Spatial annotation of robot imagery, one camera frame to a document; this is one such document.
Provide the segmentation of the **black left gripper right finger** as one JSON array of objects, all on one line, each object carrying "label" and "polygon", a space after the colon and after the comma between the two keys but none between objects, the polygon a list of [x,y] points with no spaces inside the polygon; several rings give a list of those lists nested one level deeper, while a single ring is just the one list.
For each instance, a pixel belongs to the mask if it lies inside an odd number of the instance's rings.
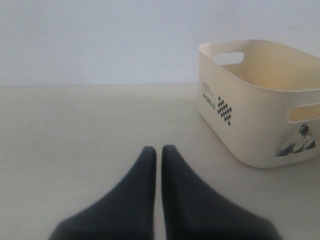
[{"label": "black left gripper right finger", "polygon": [[161,156],[161,195],[168,240],[280,240],[267,219],[206,184],[174,145]]}]

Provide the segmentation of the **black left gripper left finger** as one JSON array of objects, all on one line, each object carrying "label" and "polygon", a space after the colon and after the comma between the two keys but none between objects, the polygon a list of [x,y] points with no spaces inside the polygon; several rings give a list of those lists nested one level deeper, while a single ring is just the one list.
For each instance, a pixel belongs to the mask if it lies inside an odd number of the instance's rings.
[{"label": "black left gripper left finger", "polygon": [[51,240],[152,240],[157,154],[152,146],[105,196],[61,221]]}]

